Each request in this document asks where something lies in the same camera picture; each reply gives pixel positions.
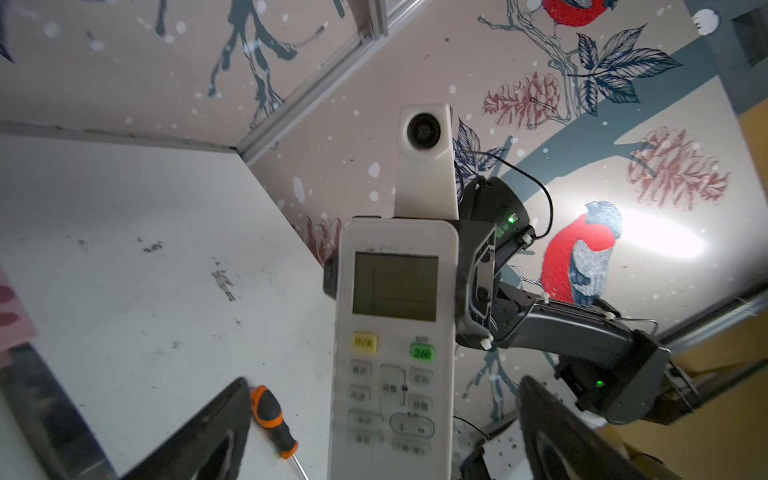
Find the white remote control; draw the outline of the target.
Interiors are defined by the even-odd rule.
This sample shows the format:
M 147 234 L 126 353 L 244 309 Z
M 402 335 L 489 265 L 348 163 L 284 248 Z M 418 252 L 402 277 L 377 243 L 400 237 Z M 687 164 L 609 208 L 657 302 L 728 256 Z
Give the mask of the white remote control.
M 458 251 L 445 221 L 356 218 L 343 228 L 330 478 L 450 477 Z

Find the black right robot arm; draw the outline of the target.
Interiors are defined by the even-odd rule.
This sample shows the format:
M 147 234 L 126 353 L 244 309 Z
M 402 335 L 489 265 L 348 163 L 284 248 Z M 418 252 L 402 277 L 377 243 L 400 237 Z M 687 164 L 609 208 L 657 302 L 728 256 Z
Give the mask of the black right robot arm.
M 498 179 L 463 187 L 457 220 L 358 218 L 354 230 L 426 233 L 439 243 L 331 254 L 323 288 L 337 303 L 334 404 L 360 427 L 432 438 L 453 418 L 460 345 L 556 354 L 558 378 L 580 410 L 615 425 L 669 424 L 717 394 L 712 376 L 690 376 L 647 333 L 622 326 L 601 301 L 582 306 L 533 295 L 500 279 L 500 261 L 533 240 L 522 203 Z

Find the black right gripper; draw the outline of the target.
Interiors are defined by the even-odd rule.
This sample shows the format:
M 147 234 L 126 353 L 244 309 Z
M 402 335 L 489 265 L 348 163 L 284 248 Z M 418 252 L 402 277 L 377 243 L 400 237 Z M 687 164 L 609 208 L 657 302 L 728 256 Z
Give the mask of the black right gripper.
M 324 265 L 337 341 L 357 351 L 490 349 L 495 241 L 488 222 L 354 218 Z

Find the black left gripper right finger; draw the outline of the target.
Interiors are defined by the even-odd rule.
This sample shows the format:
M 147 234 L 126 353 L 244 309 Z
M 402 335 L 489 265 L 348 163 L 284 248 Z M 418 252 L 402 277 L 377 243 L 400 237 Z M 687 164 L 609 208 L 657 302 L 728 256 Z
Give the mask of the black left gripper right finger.
M 535 479 L 677 479 L 658 459 L 628 449 L 622 454 L 534 378 L 517 397 L 525 453 Z

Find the orange black screwdriver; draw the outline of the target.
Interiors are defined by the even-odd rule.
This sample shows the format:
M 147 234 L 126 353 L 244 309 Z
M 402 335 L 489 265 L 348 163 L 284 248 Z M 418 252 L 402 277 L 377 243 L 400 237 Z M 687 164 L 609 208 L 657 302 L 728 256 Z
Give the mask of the orange black screwdriver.
M 256 423 L 266 432 L 280 458 L 295 467 L 299 479 L 308 480 L 305 469 L 296 457 L 299 443 L 285 422 L 277 397 L 267 386 L 260 385 L 250 390 L 250 402 Z

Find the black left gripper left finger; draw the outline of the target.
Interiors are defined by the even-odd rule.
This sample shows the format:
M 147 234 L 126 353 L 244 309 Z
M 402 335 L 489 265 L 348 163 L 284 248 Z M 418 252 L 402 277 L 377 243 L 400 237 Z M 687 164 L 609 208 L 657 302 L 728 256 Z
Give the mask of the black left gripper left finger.
M 124 477 L 236 479 L 250 426 L 250 389 L 239 377 Z

